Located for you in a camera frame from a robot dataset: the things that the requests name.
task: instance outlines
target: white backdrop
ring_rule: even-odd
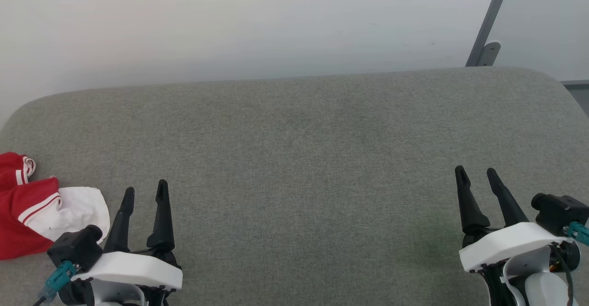
[[[82,88],[464,66],[491,0],[0,0],[0,126]]]
[[[589,80],[589,0],[503,0],[491,41],[501,43],[493,65]]]

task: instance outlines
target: gray table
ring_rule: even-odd
[[[486,168],[534,218],[539,191],[589,203],[588,149],[562,85],[493,67],[71,92],[0,132],[0,152],[37,161],[33,179],[98,187],[111,215],[134,186],[131,249],[168,180],[185,275],[172,306],[485,306],[458,258],[454,167],[502,226]],[[2,304],[32,304],[52,270],[42,254],[0,262]]]

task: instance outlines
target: teal cable connector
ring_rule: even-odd
[[[589,245],[589,229],[579,222],[571,222],[568,225],[566,234],[579,243]]]
[[[45,286],[39,291],[37,297],[39,299],[43,298],[45,304],[50,304],[59,290],[65,287],[77,271],[71,261],[62,262],[61,266],[57,267],[53,274],[45,281]]]

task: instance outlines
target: folded clothing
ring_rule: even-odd
[[[16,153],[0,155],[0,260],[45,252],[64,232],[93,224],[110,228],[100,190],[59,188],[55,177],[29,183],[35,162]]]

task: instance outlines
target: red fabric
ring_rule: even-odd
[[[23,158],[16,153],[0,155],[0,260],[45,252],[53,244],[21,221],[30,219],[46,204],[60,201],[59,181],[48,178],[27,184],[25,178],[24,184],[17,185],[16,171],[23,170]]]

